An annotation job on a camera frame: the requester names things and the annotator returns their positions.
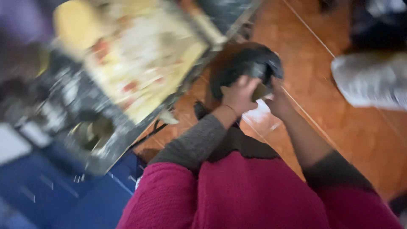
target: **plastic bag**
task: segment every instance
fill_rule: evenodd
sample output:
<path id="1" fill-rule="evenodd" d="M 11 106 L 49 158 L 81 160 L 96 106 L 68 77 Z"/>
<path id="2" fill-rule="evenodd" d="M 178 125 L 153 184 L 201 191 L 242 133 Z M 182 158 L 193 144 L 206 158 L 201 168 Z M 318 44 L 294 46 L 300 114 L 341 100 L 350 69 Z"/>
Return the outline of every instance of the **plastic bag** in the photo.
<path id="1" fill-rule="evenodd" d="M 352 106 L 407 110 L 407 53 L 343 55 L 332 61 L 331 70 Z"/>

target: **orange tile floor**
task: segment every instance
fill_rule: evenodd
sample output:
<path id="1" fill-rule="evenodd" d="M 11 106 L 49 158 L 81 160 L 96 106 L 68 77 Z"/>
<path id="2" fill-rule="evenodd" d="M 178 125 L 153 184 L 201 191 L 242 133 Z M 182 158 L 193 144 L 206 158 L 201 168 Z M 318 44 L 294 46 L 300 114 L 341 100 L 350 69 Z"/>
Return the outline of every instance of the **orange tile floor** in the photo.
<path id="1" fill-rule="evenodd" d="M 308 122 L 376 187 L 386 200 L 407 190 L 407 112 L 354 108 L 336 89 L 330 63 L 349 45 L 349 9 L 340 4 L 329 15 L 316 0 L 266 0 L 255 24 L 253 41 L 279 53 L 284 88 Z M 135 149 L 161 149 L 197 123 L 196 99 L 204 100 L 209 70 L 175 105 L 177 125 L 167 126 Z M 245 134 L 268 143 L 302 177 L 282 122 L 264 103 L 244 114 Z"/>

